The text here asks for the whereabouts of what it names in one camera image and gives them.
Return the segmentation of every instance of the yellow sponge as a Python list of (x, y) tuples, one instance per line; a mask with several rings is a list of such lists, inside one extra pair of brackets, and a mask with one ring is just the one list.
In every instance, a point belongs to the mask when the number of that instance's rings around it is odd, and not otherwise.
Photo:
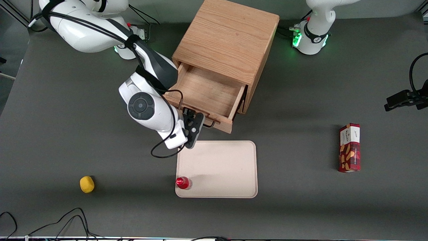
[(95, 184), (94, 180), (92, 180), (92, 177), (90, 176), (84, 176), (80, 179), (80, 189), (84, 193), (90, 193), (94, 190)]

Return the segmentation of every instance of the beige tray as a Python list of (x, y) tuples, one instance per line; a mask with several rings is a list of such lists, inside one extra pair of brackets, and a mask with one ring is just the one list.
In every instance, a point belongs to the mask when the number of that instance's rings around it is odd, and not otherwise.
[(252, 141), (197, 141), (177, 156), (177, 177), (192, 181), (182, 198), (253, 198), (257, 195), (256, 145)]

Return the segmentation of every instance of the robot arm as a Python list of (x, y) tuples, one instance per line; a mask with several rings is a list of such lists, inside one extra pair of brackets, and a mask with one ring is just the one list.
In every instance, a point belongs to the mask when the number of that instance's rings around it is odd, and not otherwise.
[(333, 8), (358, 1), (360, 0), (306, 0), (313, 14), (309, 21), (303, 20), (290, 28), (298, 31), (293, 47), (307, 55), (318, 53), (325, 46), (327, 33), (336, 20), (336, 12)]
[[(41, 9), (48, 2), (49, 0), (40, 0)], [(126, 41), (132, 35), (132, 32), (129, 31), (125, 21), (121, 17), (103, 18), (97, 16), (92, 11), (97, 9), (97, 5), (93, 2), (93, 0), (65, 0), (57, 4), (51, 12), (88, 21)], [(94, 53), (123, 44), (123, 42), (110, 36), (61, 17), (50, 16), (49, 20), (53, 29), (71, 47), (81, 52)], [(187, 136), (184, 133), (184, 122), (181, 113), (168, 104), (159, 95), (158, 91), (152, 87), (156, 86), (156, 88), (163, 90), (172, 87), (177, 81), (177, 68), (172, 61), (149, 48), (142, 40), (134, 43), (134, 49), (144, 59), (143, 67), (145, 70), (140, 69), (138, 71), (137, 69), (119, 87), (119, 92), (128, 105), (129, 115), (141, 125), (156, 130), (165, 140), (165, 145), (169, 149), (184, 145), (187, 143)]]

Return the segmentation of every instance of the wooden drawer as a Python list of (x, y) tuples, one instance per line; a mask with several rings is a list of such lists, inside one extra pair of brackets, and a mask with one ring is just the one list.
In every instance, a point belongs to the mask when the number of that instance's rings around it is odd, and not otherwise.
[[(205, 114), (206, 125), (232, 132), (233, 118), (242, 101), (245, 85), (213, 71), (180, 63), (177, 83), (170, 88), (183, 92), (182, 107)], [(178, 107), (180, 93), (167, 92), (165, 98)]]

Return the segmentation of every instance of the gray table surface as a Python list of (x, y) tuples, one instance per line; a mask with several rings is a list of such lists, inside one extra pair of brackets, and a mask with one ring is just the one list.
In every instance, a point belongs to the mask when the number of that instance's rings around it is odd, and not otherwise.
[[(187, 26), (154, 26), (151, 47), (171, 56)], [(177, 197), (176, 158), (150, 156), (160, 137), (128, 116), (117, 91), (136, 61), (32, 33), (0, 119), (0, 211), (15, 215), (17, 235), (82, 207), (91, 231), (108, 236), (428, 240), (428, 110), (383, 109), (428, 50), (422, 27), (418, 14), (338, 20), (316, 56), (275, 37), (232, 134), (200, 135), (255, 142), (253, 199)], [(426, 66), (415, 67), (418, 87)], [(361, 124), (362, 170), (343, 174), (338, 131), (349, 122)], [(79, 188), (85, 175), (96, 177), (91, 194)], [(0, 219), (0, 235), (10, 230)], [(65, 233), (83, 234), (77, 222)]]

